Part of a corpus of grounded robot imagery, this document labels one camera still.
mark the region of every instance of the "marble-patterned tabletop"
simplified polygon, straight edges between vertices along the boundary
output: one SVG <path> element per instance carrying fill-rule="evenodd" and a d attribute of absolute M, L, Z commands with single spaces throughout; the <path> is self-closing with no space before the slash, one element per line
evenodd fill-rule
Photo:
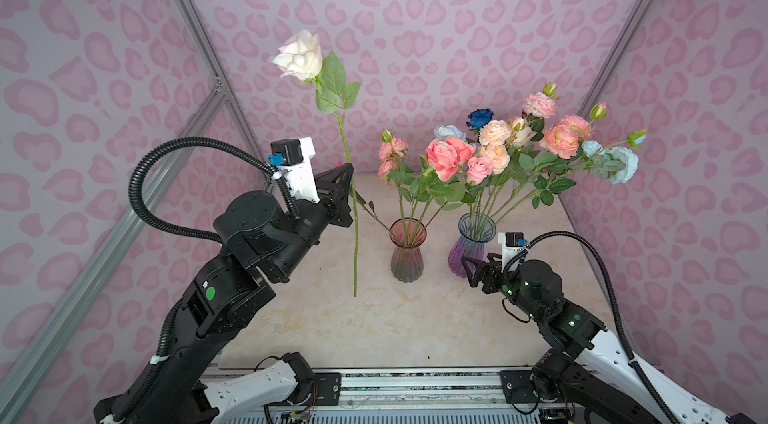
<path fill-rule="evenodd" d="M 374 201 L 384 223 L 399 218 L 394 188 L 375 175 L 358 176 L 356 184 L 364 198 Z M 266 356 L 296 351 L 314 368 L 535 363 L 548 349 L 536 325 L 514 320 L 502 309 L 501 294 L 472 289 L 448 269 L 446 258 L 464 212 L 466 207 L 442 213 L 432 222 L 422 245 L 424 274 L 402 283 L 389 270 L 394 246 L 387 231 L 360 210 L 357 297 L 352 297 L 353 227 L 329 226 L 290 282 L 273 285 L 277 297 L 224 348 L 220 368 L 253 368 Z M 523 203 L 497 225 L 499 232 L 523 231 L 527 239 L 573 230 L 557 199 L 552 207 L 538 209 Z M 495 239 L 485 251 L 500 252 Z M 530 258 L 548 262 L 562 276 L 565 295 L 613 327 L 600 285 L 576 241 L 547 239 Z"/>

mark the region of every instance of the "vase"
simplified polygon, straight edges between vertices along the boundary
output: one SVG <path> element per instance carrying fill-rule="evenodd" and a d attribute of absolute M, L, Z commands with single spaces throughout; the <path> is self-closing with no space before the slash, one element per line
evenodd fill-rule
<path fill-rule="evenodd" d="M 421 245 L 427 238 L 427 229 L 416 219 L 398 219 L 389 228 L 389 239 L 395 244 L 389 269 L 398 280 L 412 283 L 424 272 Z"/>
<path fill-rule="evenodd" d="M 448 267 L 459 277 L 467 276 L 462 257 L 485 260 L 485 244 L 496 235 L 496 223 L 480 213 L 466 213 L 458 220 L 459 237 L 448 254 Z"/>

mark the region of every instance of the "pink wallpaper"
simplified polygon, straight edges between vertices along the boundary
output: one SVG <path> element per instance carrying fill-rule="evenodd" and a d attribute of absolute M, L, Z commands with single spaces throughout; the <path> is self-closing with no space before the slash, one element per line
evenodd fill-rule
<path fill-rule="evenodd" d="M 341 160 L 336 121 L 297 79 L 267 62 L 302 28 L 363 83 L 348 116 L 353 161 L 379 166 L 382 127 L 425 148 L 439 123 L 464 125 L 492 107 L 512 115 L 521 97 L 556 80 L 562 110 L 589 90 L 635 0 L 195 0 L 236 95 L 264 149 L 310 135 L 317 168 Z"/>
<path fill-rule="evenodd" d="M 0 380 L 212 83 L 171 0 L 0 0 Z"/>
<path fill-rule="evenodd" d="M 226 109 L 206 136 L 244 148 Z M 196 149 L 155 212 L 182 226 L 211 229 L 233 198 L 254 188 L 256 172 L 244 162 Z M 168 309 L 219 248 L 144 227 L 19 423 L 92 422 L 96 402 L 125 391 L 144 368 Z"/>
<path fill-rule="evenodd" d="M 766 38 L 768 0 L 661 0 L 598 124 L 609 139 L 649 127 L 640 170 L 563 194 L 643 356 L 757 422 L 768 422 Z"/>

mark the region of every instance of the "tabletop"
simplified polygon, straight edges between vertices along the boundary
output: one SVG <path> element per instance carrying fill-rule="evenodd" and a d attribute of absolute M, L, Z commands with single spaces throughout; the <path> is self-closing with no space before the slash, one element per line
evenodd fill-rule
<path fill-rule="evenodd" d="M 389 225 L 399 218 L 394 187 L 375 175 L 357 176 L 356 185 L 373 200 L 381 221 Z M 441 213 L 429 225 L 421 247 L 424 274 L 402 283 L 389 270 L 394 250 L 389 234 L 360 209 L 357 297 L 352 296 L 354 229 L 329 226 L 290 282 L 273 285 L 277 297 L 224 348 L 219 367 L 253 368 L 264 357 L 285 352 L 301 352 L 314 368 L 534 364 L 549 349 L 535 323 L 519 323 L 502 309 L 501 294 L 485 295 L 448 268 L 458 219 L 466 211 Z M 523 203 L 497 222 L 497 229 L 522 231 L 526 239 L 573 231 L 558 199 L 538 209 Z M 501 252 L 496 239 L 485 252 Z M 529 257 L 549 263 L 562 277 L 565 296 L 613 327 L 578 242 L 546 239 Z"/>

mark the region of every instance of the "wall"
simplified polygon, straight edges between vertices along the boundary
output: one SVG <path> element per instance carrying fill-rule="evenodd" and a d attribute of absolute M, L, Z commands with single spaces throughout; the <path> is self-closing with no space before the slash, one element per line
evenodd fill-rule
<path fill-rule="evenodd" d="M 226 109 L 205 135 L 244 148 Z M 236 157 L 196 149 L 155 213 L 182 226 L 211 229 L 225 206 L 256 182 L 256 171 Z M 92 422 L 98 400 L 124 392 L 136 379 L 154 354 L 168 309 L 219 248 L 145 226 L 20 424 Z"/>
<path fill-rule="evenodd" d="M 0 380 L 211 88 L 171 0 L 0 0 Z"/>
<path fill-rule="evenodd" d="M 649 127 L 627 185 L 564 201 L 606 258 L 641 354 L 768 422 L 768 0 L 660 0 L 604 100 L 601 138 Z"/>
<path fill-rule="evenodd" d="M 464 127 L 492 107 L 556 80 L 562 110 L 578 109 L 635 0 L 195 0 L 262 147 L 311 135 L 316 168 L 344 160 L 336 120 L 309 87 L 267 62 L 302 28 L 321 35 L 363 83 L 348 116 L 358 170 L 378 168 L 376 134 L 395 129 L 425 148 L 439 123 Z"/>

